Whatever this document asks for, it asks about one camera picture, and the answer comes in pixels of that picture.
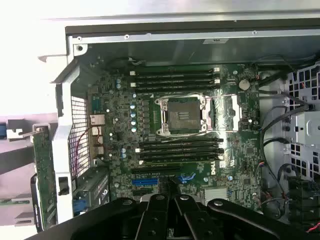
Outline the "CPU socket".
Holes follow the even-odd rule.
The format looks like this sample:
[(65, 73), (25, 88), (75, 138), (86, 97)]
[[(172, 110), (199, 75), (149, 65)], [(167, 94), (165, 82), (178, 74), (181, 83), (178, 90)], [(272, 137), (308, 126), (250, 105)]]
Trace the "CPU socket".
[(203, 94), (167, 95), (154, 100), (155, 133), (173, 138), (212, 130), (211, 101)]

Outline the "green motherboard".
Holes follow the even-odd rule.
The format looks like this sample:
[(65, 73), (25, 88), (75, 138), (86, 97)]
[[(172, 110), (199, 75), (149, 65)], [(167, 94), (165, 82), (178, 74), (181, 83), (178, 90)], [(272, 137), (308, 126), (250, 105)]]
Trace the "green motherboard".
[[(247, 79), (250, 88), (243, 91), (239, 82)], [(259, 75), (246, 64), (206, 64), (114, 68), (105, 72), (87, 92), (89, 120), (92, 125), (90, 150), (94, 161), (109, 171), (109, 198), (133, 196), (132, 190), (159, 191), (158, 184), (135, 186), (134, 179), (190, 176), (179, 184), (184, 194), (205, 204), (205, 189), (226, 188), (227, 200), (252, 210), (261, 202), (261, 176), (257, 170), (260, 154)], [(215, 131), (213, 128), (189, 136), (164, 137), (156, 134), (160, 117), (154, 101), (164, 96), (236, 94), (241, 107), (239, 131)], [(180, 171), (132, 174), (131, 169), (165, 166), (139, 165), (139, 161), (203, 161), (180, 166)]]

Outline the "silver coin battery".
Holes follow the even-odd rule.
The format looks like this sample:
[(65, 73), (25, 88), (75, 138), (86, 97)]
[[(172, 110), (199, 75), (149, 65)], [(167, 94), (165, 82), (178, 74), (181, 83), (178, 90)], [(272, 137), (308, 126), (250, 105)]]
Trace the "silver coin battery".
[(242, 79), (239, 81), (238, 83), (238, 87), (242, 90), (242, 91), (247, 91), (250, 88), (251, 84), (250, 81), (247, 79)]

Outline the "open black PC case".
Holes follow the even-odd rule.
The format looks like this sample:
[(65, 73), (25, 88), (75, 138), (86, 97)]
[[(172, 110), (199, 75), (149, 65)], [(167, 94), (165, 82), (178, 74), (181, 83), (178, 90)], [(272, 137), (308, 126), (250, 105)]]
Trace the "open black PC case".
[[(320, 61), (320, 19), (67, 26), (66, 44), (66, 67), (54, 80), (57, 128), (50, 136), (55, 226), (114, 201), (109, 198), (109, 170), (93, 160), (90, 149), (88, 90), (105, 72), (244, 64), (256, 68), (259, 76), (260, 204), (253, 210), (225, 200), (320, 240), (320, 179), (303, 178), (291, 164), (286, 136), (291, 117), (310, 106), (285, 91), (289, 74)], [(166, 240), (193, 240), (176, 228), (177, 213), (169, 196)]]

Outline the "perforated metal disk bay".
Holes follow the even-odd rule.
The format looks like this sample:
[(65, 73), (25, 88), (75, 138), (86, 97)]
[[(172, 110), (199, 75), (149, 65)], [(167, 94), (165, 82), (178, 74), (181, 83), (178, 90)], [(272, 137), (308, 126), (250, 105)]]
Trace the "perforated metal disk bay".
[(285, 91), (310, 106), (290, 117), (290, 162), (303, 178), (320, 180), (320, 61), (290, 73)]

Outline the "silver chipset heatsink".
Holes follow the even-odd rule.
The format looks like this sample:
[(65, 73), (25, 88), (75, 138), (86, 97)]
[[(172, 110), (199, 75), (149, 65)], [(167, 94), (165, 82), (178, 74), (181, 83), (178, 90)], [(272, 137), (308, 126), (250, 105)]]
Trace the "silver chipset heatsink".
[(206, 188), (204, 190), (205, 204), (213, 199), (227, 199), (227, 189), (226, 188)]

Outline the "silver socket cover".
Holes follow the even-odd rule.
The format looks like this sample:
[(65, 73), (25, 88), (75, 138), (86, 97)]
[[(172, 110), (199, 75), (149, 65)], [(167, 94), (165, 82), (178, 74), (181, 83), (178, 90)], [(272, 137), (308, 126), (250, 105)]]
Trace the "silver socket cover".
[(226, 94), (211, 96), (212, 103), (212, 124), (214, 131), (238, 132), (241, 120), (241, 110), (238, 96), (236, 94)]

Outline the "blue expansion slot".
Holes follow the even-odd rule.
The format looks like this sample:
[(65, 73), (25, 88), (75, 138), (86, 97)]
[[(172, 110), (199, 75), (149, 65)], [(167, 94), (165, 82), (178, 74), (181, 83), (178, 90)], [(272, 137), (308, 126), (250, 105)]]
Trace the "blue expansion slot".
[[(183, 175), (180, 175), (177, 177), (177, 182), (180, 183), (180, 184), (186, 184), (188, 181), (191, 181), (195, 178), (196, 176), (196, 173), (193, 173), (192, 175), (189, 175), (189, 176), (183, 176)], [(134, 185), (134, 186), (138, 186), (138, 187), (141, 187), (141, 186), (151, 186), (151, 185), (157, 185), (159, 183), (159, 180), (160, 178), (156, 178), (156, 177), (153, 177), (153, 178), (138, 178), (138, 179), (133, 179), (131, 181), (131, 183)]]

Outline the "installed green RAM stick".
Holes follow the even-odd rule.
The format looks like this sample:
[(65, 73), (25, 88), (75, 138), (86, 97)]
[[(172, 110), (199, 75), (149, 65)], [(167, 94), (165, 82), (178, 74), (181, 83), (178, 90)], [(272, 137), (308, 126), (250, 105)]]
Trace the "installed green RAM stick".
[(145, 160), (139, 160), (138, 165), (139, 166), (166, 166), (166, 165), (184, 165), (184, 164), (191, 164), (191, 163), (211, 163), (216, 162), (214, 159), (209, 160), (187, 160), (187, 161), (163, 161), (163, 162), (147, 162)]

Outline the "grey parts rack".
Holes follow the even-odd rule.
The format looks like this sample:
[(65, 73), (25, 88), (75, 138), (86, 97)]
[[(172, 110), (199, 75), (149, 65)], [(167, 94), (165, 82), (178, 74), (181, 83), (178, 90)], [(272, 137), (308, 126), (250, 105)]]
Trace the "grey parts rack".
[(0, 116), (0, 124), (6, 124), (6, 139), (0, 139), (0, 199), (30, 200), (30, 204), (0, 206), (0, 226), (33, 225), (31, 177), (36, 172), (28, 134), (36, 126), (48, 126), (53, 135), (58, 117), (56, 113), (5, 115)]

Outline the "long black expansion slot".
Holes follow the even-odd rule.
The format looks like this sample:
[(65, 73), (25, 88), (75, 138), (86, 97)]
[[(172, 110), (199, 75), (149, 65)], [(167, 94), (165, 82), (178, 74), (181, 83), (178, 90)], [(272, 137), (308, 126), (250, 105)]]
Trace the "long black expansion slot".
[(179, 165), (166, 165), (166, 166), (147, 166), (147, 167), (137, 167), (131, 168), (130, 172), (132, 174), (147, 174), (147, 173), (171, 173), (179, 172), (181, 167)]

